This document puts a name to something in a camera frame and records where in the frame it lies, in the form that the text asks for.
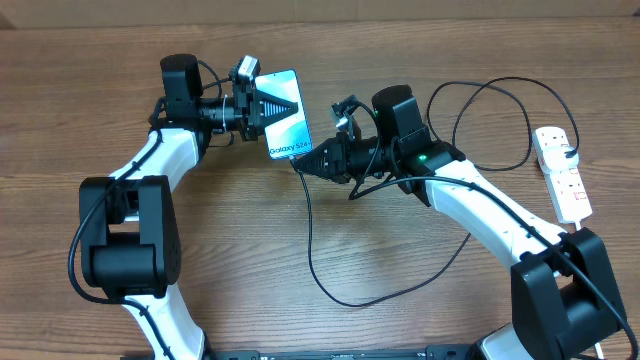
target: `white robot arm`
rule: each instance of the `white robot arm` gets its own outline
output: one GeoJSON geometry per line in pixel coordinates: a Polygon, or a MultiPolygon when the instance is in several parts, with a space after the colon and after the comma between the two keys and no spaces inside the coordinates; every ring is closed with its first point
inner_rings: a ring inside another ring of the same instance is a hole
{"type": "Polygon", "coordinates": [[[198,63],[186,54],[161,61],[166,97],[150,119],[147,144],[109,177],[80,186],[80,215],[88,221],[80,234],[83,276],[104,290],[105,301],[131,312],[156,360],[212,357],[178,288],[180,242],[171,201],[171,192],[204,156],[212,133],[239,131],[243,140],[265,135],[273,159],[313,148],[293,70],[258,76],[259,61],[246,56],[229,74],[234,96],[210,100],[201,98],[198,63]],[[164,119],[158,118],[160,110],[164,119]],[[104,201],[96,200],[103,195],[104,201]],[[138,222],[140,231],[109,231],[109,224],[125,221],[138,222]]]}
{"type": "MultiPolygon", "coordinates": [[[[569,234],[533,215],[491,185],[458,149],[432,141],[409,86],[384,89],[371,102],[373,111],[365,109],[377,137],[361,138],[353,112],[366,106],[352,95],[332,106],[336,137],[294,167],[337,183],[357,179],[350,199],[397,184],[460,223],[510,271],[513,324],[476,343],[467,358],[564,360],[628,327],[600,238],[586,228],[569,234]],[[386,172],[396,180],[356,193],[368,174],[386,172]],[[574,281],[558,289],[559,275],[574,281]]],[[[625,332],[631,340],[630,329],[625,332]]]]}

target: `power strip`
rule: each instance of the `power strip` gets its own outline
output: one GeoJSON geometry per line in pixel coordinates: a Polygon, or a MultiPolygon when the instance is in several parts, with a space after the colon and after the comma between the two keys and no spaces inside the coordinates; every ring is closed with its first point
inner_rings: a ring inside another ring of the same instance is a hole
{"type": "Polygon", "coordinates": [[[566,157],[566,152],[573,148],[569,146],[567,134],[559,127],[537,129],[533,133],[533,144],[558,222],[579,224],[593,213],[578,171],[580,155],[566,157]]]}

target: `white cable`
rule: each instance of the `white cable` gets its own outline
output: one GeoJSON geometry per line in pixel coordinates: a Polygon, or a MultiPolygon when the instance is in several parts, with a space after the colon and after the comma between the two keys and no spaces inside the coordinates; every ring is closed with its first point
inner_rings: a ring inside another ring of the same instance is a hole
{"type": "Polygon", "coordinates": [[[596,350],[596,355],[598,356],[598,359],[604,359],[604,353],[602,352],[602,348],[600,347],[600,343],[596,343],[595,345],[593,345],[593,348],[596,350]]]}
{"type": "Polygon", "coordinates": [[[226,133],[227,132],[227,123],[224,121],[224,113],[225,113],[225,109],[224,109],[224,105],[227,103],[227,94],[224,94],[224,99],[222,99],[222,129],[224,130],[222,133],[226,133]]]}

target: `black wire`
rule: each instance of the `black wire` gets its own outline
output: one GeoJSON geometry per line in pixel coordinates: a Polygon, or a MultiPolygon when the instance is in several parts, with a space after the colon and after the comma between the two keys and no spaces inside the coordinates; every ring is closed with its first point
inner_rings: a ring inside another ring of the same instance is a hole
{"type": "Polygon", "coordinates": [[[371,120],[373,120],[373,124],[376,126],[376,132],[378,134],[378,141],[376,142],[376,149],[373,151],[373,155],[371,156],[371,160],[369,161],[369,165],[367,165],[367,169],[364,171],[364,175],[362,175],[362,177],[360,177],[360,179],[358,179],[358,181],[356,181],[356,186],[353,187],[353,190],[351,190],[351,193],[349,194],[349,200],[353,200],[354,197],[358,194],[358,189],[360,188],[360,186],[362,184],[364,184],[364,179],[369,174],[369,170],[371,170],[371,166],[373,165],[373,161],[376,159],[376,155],[378,155],[378,151],[380,151],[380,145],[381,145],[382,140],[380,138],[380,126],[378,126],[378,120],[377,120],[376,114],[373,111],[371,111],[371,109],[369,109],[369,107],[367,105],[365,105],[364,103],[362,103],[362,102],[360,102],[358,100],[351,100],[348,104],[356,105],[356,108],[357,107],[363,108],[369,114],[369,116],[371,116],[371,120]]]}
{"type": "Polygon", "coordinates": [[[209,86],[209,85],[205,85],[205,86],[203,86],[203,87],[202,87],[202,90],[205,90],[205,89],[208,89],[208,88],[210,88],[210,87],[212,87],[212,86],[216,86],[216,85],[218,85],[218,100],[220,100],[220,99],[222,98],[222,83],[223,83],[223,82],[225,82],[225,81],[229,81],[229,80],[231,80],[231,79],[229,79],[229,80],[224,79],[225,81],[220,81],[220,78],[218,77],[218,74],[216,74],[216,72],[215,72],[215,71],[213,71],[213,69],[211,68],[211,66],[207,65],[207,63],[206,63],[206,62],[204,62],[204,61],[202,61],[202,60],[198,60],[198,64],[202,65],[205,69],[209,70],[209,72],[211,73],[211,75],[213,75],[213,77],[216,79],[216,81],[215,81],[215,82],[212,82],[211,84],[209,84],[209,85],[211,85],[211,86],[209,86]]]}
{"type": "MultiPolygon", "coordinates": [[[[165,105],[165,101],[166,101],[165,98],[158,99],[158,102],[156,103],[156,106],[154,108],[153,114],[151,115],[153,124],[157,123],[158,116],[159,116],[160,112],[163,110],[163,107],[165,105]]],[[[93,203],[93,205],[89,209],[89,212],[87,212],[87,215],[84,217],[84,219],[82,219],[82,222],[78,226],[78,229],[76,230],[76,233],[73,236],[73,241],[71,242],[71,247],[69,248],[69,257],[67,259],[67,271],[68,271],[68,275],[69,275],[69,281],[71,282],[71,286],[76,291],[76,293],[78,293],[78,295],[80,295],[83,299],[85,299],[87,301],[90,301],[90,302],[93,302],[93,303],[96,303],[96,304],[127,305],[127,306],[131,306],[131,307],[137,309],[138,311],[140,311],[139,315],[140,316],[144,316],[147,319],[147,322],[149,323],[149,326],[151,327],[151,330],[153,331],[154,336],[156,337],[158,343],[160,344],[160,347],[162,348],[162,351],[164,352],[164,356],[167,356],[170,360],[176,360],[173,357],[173,354],[171,354],[171,351],[170,351],[169,347],[164,342],[164,339],[162,338],[162,335],[160,334],[160,330],[158,329],[158,326],[156,325],[155,321],[153,320],[153,317],[151,317],[151,314],[149,313],[149,310],[146,307],[144,307],[140,303],[138,303],[136,301],[132,301],[132,300],[127,300],[127,299],[112,300],[112,299],[104,299],[104,298],[99,298],[99,297],[95,297],[93,295],[90,295],[89,293],[87,293],[80,286],[80,284],[78,283],[78,279],[76,278],[76,273],[75,273],[76,251],[78,249],[78,244],[80,242],[80,238],[82,237],[82,234],[84,233],[85,229],[87,228],[87,224],[89,223],[89,220],[91,220],[91,218],[95,214],[96,210],[105,201],[107,196],[109,196],[109,194],[111,194],[111,192],[113,192],[129,176],[131,176],[133,173],[138,171],[140,169],[140,167],[158,149],[158,147],[162,143],[162,132],[158,128],[154,128],[154,130],[158,133],[158,136],[156,137],[156,142],[149,149],[149,151],[147,151],[144,155],[142,155],[142,157],[138,161],[134,161],[129,170],[127,170],[124,174],[119,176],[116,180],[114,180],[107,187],[107,189],[105,189],[105,191],[102,193],[102,195],[100,195],[100,197],[98,197],[98,199],[93,203]]]]}
{"type": "MultiPolygon", "coordinates": [[[[467,241],[469,241],[469,238],[471,237],[471,234],[467,234],[467,236],[462,241],[462,244],[460,244],[460,247],[458,247],[458,250],[456,250],[456,252],[453,254],[453,256],[451,256],[451,259],[449,259],[449,262],[447,262],[447,264],[442,269],[440,269],[440,271],[438,271],[435,275],[433,275],[431,278],[429,278],[428,280],[426,280],[424,282],[421,282],[418,285],[415,285],[415,286],[412,286],[412,287],[410,287],[408,289],[404,289],[404,290],[395,292],[393,294],[389,294],[389,295],[377,298],[375,300],[367,301],[367,302],[361,303],[361,304],[350,304],[350,303],[338,300],[336,297],[331,295],[331,293],[327,289],[325,289],[325,287],[320,282],[320,279],[318,279],[318,276],[316,275],[315,270],[313,269],[313,261],[312,261],[312,256],[311,256],[311,249],[312,249],[312,242],[313,242],[313,232],[312,232],[313,216],[312,216],[312,212],[311,212],[311,197],[309,196],[309,188],[307,187],[307,182],[304,180],[304,174],[300,170],[296,170],[296,172],[298,173],[298,175],[300,175],[300,180],[302,181],[302,187],[304,188],[304,194],[307,197],[307,212],[309,213],[309,245],[308,245],[308,248],[307,248],[307,258],[308,258],[308,261],[309,261],[309,270],[311,270],[311,276],[313,276],[313,280],[315,280],[315,282],[318,285],[318,287],[320,287],[320,289],[331,300],[333,300],[334,302],[336,302],[337,304],[340,304],[342,306],[347,306],[347,307],[351,307],[351,308],[367,307],[367,306],[371,306],[371,305],[374,305],[374,304],[381,303],[381,302],[383,302],[385,300],[389,300],[389,299],[398,297],[400,295],[404,295],[404,294],[412,292],[414,290],[418,290],[421,287],[430,284],[431,282],[436,280],[438,277],[440,277],[440,275],[442,275],[445,271],[447,271],[449,266],[453,263],[453,261],[456,259],[458,254],[460,254],[460,251],[462,251],[462,248],[467,243],[467,241]]],[[[390,177],[388,177],[387,180],[385,180],[383,182],[383,184],[389,183],[389,181],[388,181],[389,179],[390,179],[390,177]]]]}
{"type": "MultiPolygon", "coordinates": [[[[569,117],[569,121],[571,122],[571,126],[573,127],[573,131],[576,135],[576,147],[567,152],[567,157],[573,157],[578,153],[578,149],[580,148],[580,134],[578,132],[578,126],[576,125],[576,121],[573,118],[573,114],[571,113],[571,110],[569,110],[569,107],[567,106],[567,104],[565,103],[565,101],[562,99],[562,97],[560,96],[560,94],[558,94],[555,90],[553,90],[551,87],[549,87],[548,85],[538,81],[538,80],[534,80],[534,79],[529,79],[529,78],[525,78],[525,77],[519,77],[519,76],[506,76],[506,77],[501,77],[501,78],[497,78],[497,79],[493,79],[489,82],[486,83],[476,83],[476,82],[467,82],[467,81],[450,81],[447,83],[444,83],[442,85],[440,85],[433,93],[433,95],[431,95],[431,99],[429,100],[429,105],[427,106],[427,111],[426,111],[426,118],[427,118],[427,123],[429,125],[429,128],[431,129],[431,132],[433,132],[433,135],[439,139],[438,135],[436,134],[435,130],[433,129],[433,126],[431,125],[431,118],[430,118],[430,108],[431,108],[431,104],[433,102],[433,99],[435,98],[436,94],[444,87],[449,86],[449,85],[469,85],[469,86],[479,86],[480,89],[476,90],[476,92],[469,98],[469,100],[467,100],[467,103],[464,105],[464,107],[462,108],[462,110],[460,111],[460,114],[458,114],[458,118],[456,119],[456,123],[454,125],[453,128],[453,134],[452,134],[452,140],[451,143],[453,146],[455,146],[455,138],[456,138],[456,131],[458,128],[458,125],[460,123],[460,119],[462,118],[462,114],[464,114],[465,110],[471,105],[471,103],[473,102],[473,100],[475,99],[475,97],[478,95],[478,93],[480,93],[480,91],[482,91],[484,88],[490,88],[496,91],[500,91],[503,94],[506,94],[508,96],[510,96],[514,101],[516,101],[518,103],[518,105],[520,105],[520,108],[522,108],[523,112],[524,111],[524,107],[522,106],[522,103],[520,102],[520,100],[518,100],[513,94],[509,93],[508,91],[499,88],[497,86],[491,86],[491,84],[498,82],[498,81],[503,81],[503,80],[519,80],[519,81],[527,81],[527,82],[531,82],[534,83],[536,85],[539,85],[543,88],[545,88],[547,91],[549,91],[551,94],[553,94],[553,96],[555,96],[555,98],[558,100],[558,102],[560,102],[560,104],[562,105],[562,107],[564,108],[565,112],[567,113],[567,116],[569,117]]],[[[517,165],[514,165],[510,168],[505,168],[505,169],[509,169],[509,170],[513,170],[515,168],[518,168],[520,166],[522,166],[522,164],[524,164],[526,162],[526,160],[528,159],[529,155],[531,154],[531,148],[532,148],[532,139],[531,139],[531,125],[528,119],[528,116],[525,114],[525,121],[527,122],[527,129],[528,129],[528,136],[529,136],[529,145],[527,148],[527,155],[525,156],[524,161],[520,162],[517,165]]],[[[477,166],[478,169],[480,170],[485,170],[485,171],[506,171],[503,169],[490,169],[490,168],[482,168],[480,166],[477,166]]]]}
{"type": "MultiPolygon", "coordinates": [[[[436,131],[433,129],[433,125],[431,124],[431,105],[433,104],[433,100],[435,99],[436,95],[438,94],[438,92],[440,92],[440,90],[442,90],[443,88],[449,86],[449,85],[469,85],[469,86],[485,86],[485,83],[478,83],[478,82],[471,82],[471,81],[449,81],[446,82],[440,86],[438,86],[438,88],[436,88],[436,90],[433,92],[433,94],[431,95],[431,98],[429,99],[429,104],[427,105],[427,110],[425,112],[425,117],[427,118],[427,125],[429,126],[429,129],[431,130],[431,132],[433,133],[433,136],[435,136],[436,139],[440,140],[440,137],[438,136],[438,134],[436,133],[436,131]]],[[[529,160],[529,156],[531,156],[531,149],[533,148],[533,139],[531,137],[531,122],[529,121],[529,115],[527,114],[527,110],[524,108],[524,105],[522,104],[522,102],[512,93],[510,93],[509,91],[497,87],[497,86],[493,86],[493,85],[486,85],[485,87],[492,89],[492,90],[496,90],[499,91],[507,96],[509,96],[511,99],[513,99],[513,101],[515,101],[516,103],[518,103],[518,105],[520,106],[520,109],[522,110],[522,114],[524,115],[524,121],[527,125],[527,137],[529,139],[529,144],[527,146],[527,152],[524,156],[524,158],[517,164],[512,165],[512,166],[507,166],[504,168],[488,168],[488,167],[484,167],[484,166],[478,166],[476,165],[477,169],[483,170],[483,171],[509,171],[509,170],[514,170],[519,168],[520,166],[524,165],[527,160],[529,160]]],[[[469,105],[471,105],[471,102],[473,101],[473,98],[469,99],[469,101],[467,101],[467,104],[465,105],[465,107],[462,108],[462,110],[460,111],[460,114],[458,115],[458,119],[456,120],[456,124],[453,128],[453,135],[451,137],[451,144],[453,146],[456,146],[456,131],[458,128],[458,124],[460,123],[460,119],[462,117],[462,114],[465,112],[465,110],[469,107],[469,105]]]]}
{"type": "Polygon", "coordinates": [[[504,212],[506,212],[509,216],[511,216],[511,218],[513,218],[520,226],[522,226],[531,236],[533,236],[538,241],[540,241],[540,243],[546,246],[557,259],[559,259],[567,267],[569,267],[573,275],[577,276],[578,279],[589,289],[589,291],[591,291],[593,295],[595,295],[598,299],[600,299],[605,304],[605,306],[609,309],[609,311],[611,311],[613,316],[616,318],[618,324],[620,325],[620,327],[624,329],[624,332],[627,334],[627,337],[629,338],[629,342],[631,343],[631,357],[629,357],[629,359],[635,360],[638,357],[638,341],[636,340],[635,335],[633,334],[633,330],[631,329],[631,326],[629,326],[629,323],[622,317],[622,315],[620,315],[618,310],[616,310],[613,304],[611,304],[611,302],[607,300],[604,294],[591,282],[591,280],[589,280],[589,278],[569,258],[567,258],[564,254],[562,254],[560,250],[558,250],[558,248],[556,248],[551,242],[549,242],[549,240],[545,239],[542,235],[540,235],[540,233],[538,233],[533,226],[530,226],[518,214],[516,214],[509,206],[507,206],[507,204],[505,204],[502,200],[500,200],[500,198],[495,196],[490,191],[485,190],[484,188],[478,186],[475,183],[470,183],[470,182],[466,182],[458,179],[452,179],[452,178],[441,177],[441,176],[414,176],[414,177],[408,177],[403,179],[396,179],[386,183],[374,185],[366,190],[363,190],[362,192],[360,192],[359,195],[360,197],[362,197],[374,191],[383,189],[387,186],[396,185],[396,184],[400,184],[402,182],[407,182],[407,181],[416,181],[416,180],[440,181],[440,182],[465,186],[465,187],[468,187],[469,189],[478,191],[482,195],[492,200],[496,205],[498,205],[502,210],[504,210],[504,212]]]}
{"type": "Polygon", "coordinates": [[[220,81],[214,81],[212,83],[208,83],[207,85],[204,85],[202,87],[202,90],[207,90],[209,88],[212,88],[212,87],[220,85],[220,84],[224,84],[224,83],[229,82],[229,81],[231,81],[231,78],[222,79],[220,81]]]}

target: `wooden table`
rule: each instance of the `wooden table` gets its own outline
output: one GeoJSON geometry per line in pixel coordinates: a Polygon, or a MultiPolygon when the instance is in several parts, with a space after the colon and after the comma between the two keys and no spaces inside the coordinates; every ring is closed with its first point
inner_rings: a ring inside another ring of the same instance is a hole
{"type": "MultiPolygon", "coordinates": [[[[185,26],[0,32],[0,358],[116,359],[148,344],[119,307],[83,301],[66,274],[80,182],[123,166],[146,142],[163,94],[159,61],[193,53],[220,73],[243,55],[263,73],[295,68],[315,144],[333,136],[327,107],[410,84],[424,110],[437,85],[505,75],[542,80],[573,110],[594,215],[631,325],[640,331],[640,21],[424,21],[185,26]]],[[[505,83],[533,127],[575,137],[542,88],[505,83]]],[[[449,88],[433,108],[449,138],[472,89],[449,88]]],[[[357,114],[365,136],[374,129],[357,114]]],[[[459,147],[478,164],[524,154],[522,114],[497,93],[465,116],[459,147]]],[[[225,139],[216,139],[223,143],[225,139]]],[[[555,215],[534,159],[486,177],[549,221],[555,215]]],[[[397,188],[350,202],[350,186],[309,178],[318,276],[341,299],[363,301],[438,271],[465,232],[397,188]]],[[[216,349],[420,348],[469,343],[510,321],[509,275],[476,240],[428,287],[367,309],[332,303],[307,267],[307,213],[288,162],[263,141],[212,149],[174,192],[183,249],[180,287],[216,349]]],[[[610,358],[629,346],[604,344],[610,358]]]]}

